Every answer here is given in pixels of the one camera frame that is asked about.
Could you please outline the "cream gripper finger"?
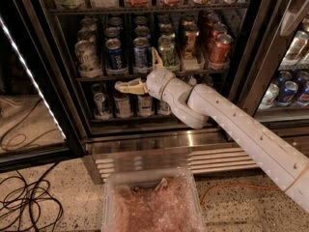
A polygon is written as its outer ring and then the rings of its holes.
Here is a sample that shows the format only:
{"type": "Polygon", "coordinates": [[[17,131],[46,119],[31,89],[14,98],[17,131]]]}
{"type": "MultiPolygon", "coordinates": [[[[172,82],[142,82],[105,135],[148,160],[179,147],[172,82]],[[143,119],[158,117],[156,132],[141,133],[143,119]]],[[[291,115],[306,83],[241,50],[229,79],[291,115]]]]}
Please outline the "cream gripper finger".
{"type": "Polygon", "coordinates": [[[163,67],[163,62],[157,52],[157,50],[152,46],[152,56],[153,56],[153,69],[159,69],[163,67]]]}
{"type": "Polygon", "coordinates": [[[148,93],[146,83],[140,78],[133,79],[129,82],[117,81],[114,88],[124,94],[145,95],[148,93]]]}

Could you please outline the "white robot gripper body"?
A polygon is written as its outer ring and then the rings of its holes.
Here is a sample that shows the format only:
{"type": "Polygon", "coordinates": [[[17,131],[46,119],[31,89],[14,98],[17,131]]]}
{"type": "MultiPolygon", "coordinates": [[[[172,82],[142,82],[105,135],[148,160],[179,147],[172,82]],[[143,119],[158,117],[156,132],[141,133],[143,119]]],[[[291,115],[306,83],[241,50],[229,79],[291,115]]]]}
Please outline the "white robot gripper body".
{"type": "Polygon", "coordinates": [[[158,100],[161,99],[163,91],[168,82],[176,76],[165,68],[158,68],[147,75],[146,86],[148,93],[158,100]]]}

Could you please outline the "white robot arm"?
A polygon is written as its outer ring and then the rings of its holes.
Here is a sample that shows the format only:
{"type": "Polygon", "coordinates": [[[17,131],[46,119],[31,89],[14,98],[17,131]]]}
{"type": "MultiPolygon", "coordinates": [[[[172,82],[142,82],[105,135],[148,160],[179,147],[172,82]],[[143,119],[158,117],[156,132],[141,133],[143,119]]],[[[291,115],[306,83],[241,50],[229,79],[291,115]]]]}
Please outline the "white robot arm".
{"type": "Polygon", "coordinates": [[[309,212],[309,159],[210,86],[191,86],[178,79],[163,67],[155,49],[152,54],[154,69],[145,80],[118,81],[115,89],[167,102],[178,119],[196,130],[212,118],[286,195],[309,212]]]}

